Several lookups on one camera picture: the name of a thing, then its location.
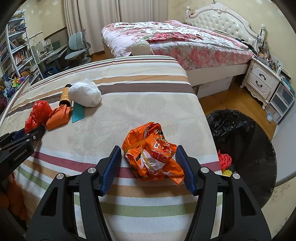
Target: trash can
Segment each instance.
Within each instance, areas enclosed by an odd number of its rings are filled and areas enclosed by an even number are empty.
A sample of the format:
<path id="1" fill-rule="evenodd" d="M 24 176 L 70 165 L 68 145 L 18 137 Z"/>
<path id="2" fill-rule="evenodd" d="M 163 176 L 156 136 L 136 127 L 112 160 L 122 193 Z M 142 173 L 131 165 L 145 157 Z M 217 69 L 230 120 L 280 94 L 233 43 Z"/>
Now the trash can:
<path id="1" fill-rule="evenodd" d="M 207 122 L 217 150 L 232 158 L 232 172 L 246 182 L 262 208 L 276 181 L 276 154 L 264 130 L 238 110 L 216 110 Z"/>

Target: brown bottle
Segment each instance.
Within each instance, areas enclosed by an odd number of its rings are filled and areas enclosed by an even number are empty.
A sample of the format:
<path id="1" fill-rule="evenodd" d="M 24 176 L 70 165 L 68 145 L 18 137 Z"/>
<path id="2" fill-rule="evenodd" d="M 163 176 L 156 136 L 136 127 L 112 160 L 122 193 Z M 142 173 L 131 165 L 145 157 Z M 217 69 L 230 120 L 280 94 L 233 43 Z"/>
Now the brown bottle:
<path id="1" fill-rule="evenodd" d="M 59 105 L 65 104 L 67 106 L 71 105 L 71 100 L 68 97 L 68 90 L 72 85 L 66 84 L 65 88 L 63 89 L 61 99 L 59 101 Z"/>

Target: nightstand drawer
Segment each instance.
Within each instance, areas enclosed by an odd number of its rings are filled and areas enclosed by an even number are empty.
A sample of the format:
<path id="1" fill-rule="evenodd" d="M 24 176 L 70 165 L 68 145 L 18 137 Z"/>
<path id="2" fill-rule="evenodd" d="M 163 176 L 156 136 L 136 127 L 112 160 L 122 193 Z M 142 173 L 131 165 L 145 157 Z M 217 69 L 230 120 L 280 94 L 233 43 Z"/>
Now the nightstand drawer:
<path id="1" fill-rule="evenodd" d="M 259 64 L 255 63 L 251 73 L 256 75 L 260 80 L 262 80 L 267 86 L 271 86 L 273 78 L 268 74 L 268 72 L 263 71 Z"/>
<path id="2" fill-rule="evenodd" d="M 266 98 L 270 92 L 270 88 L 259 78 L 257 78 L 253 73 L 250 73 L 247 83 L 252 86 L 257 92 Z"/>

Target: striped bedsheet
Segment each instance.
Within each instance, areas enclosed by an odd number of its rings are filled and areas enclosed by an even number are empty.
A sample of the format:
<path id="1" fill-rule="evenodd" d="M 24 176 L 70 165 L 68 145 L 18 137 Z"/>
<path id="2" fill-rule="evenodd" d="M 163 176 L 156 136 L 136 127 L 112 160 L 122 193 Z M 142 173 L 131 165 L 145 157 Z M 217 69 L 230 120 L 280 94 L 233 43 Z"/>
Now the striped bedsheet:
<path id="1" fill-rule="evenodd" d="M 149 121 L 161 124 L 166 139 L 183 145 L 189 156 L 221 173 L 204 112 L 185 70 L 168 56 L 132 56 L 93 62 L 56 74 L 24 91 L 8 112 L 0 135 L 24 127 L 36 100 L 58 107 L 64 86 L 89 78 L 102 92 L 99 106 L 85 108 L 85 118 L 46 131 L 35 153 L 15 171 L 28 216 L 57 173 L 76 175 L 109 156 L 127 133 Z M 111 190 L 100 197 L 113 240 L 184 240 L 197 197 L 184 183 L 144 182 L 123 158 Z M 222 196 L 218 194 L 212 237 L 218 235 Z M 79 194 L 75 194 L 78 233 L 85 237 Z"/>

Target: wallpaper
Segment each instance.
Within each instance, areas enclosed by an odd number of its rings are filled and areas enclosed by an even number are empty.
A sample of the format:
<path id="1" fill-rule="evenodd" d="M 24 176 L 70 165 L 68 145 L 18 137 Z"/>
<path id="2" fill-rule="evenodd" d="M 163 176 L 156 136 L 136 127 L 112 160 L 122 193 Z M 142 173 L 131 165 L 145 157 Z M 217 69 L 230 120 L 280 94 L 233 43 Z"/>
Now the wallpaper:
<path id="1" fill-rule="evenodd" d="M 66 27 L 63 0 L 27 0 L 20 7 L 24 8 L 28 32 L 43 31 L 38 41 Z"/>

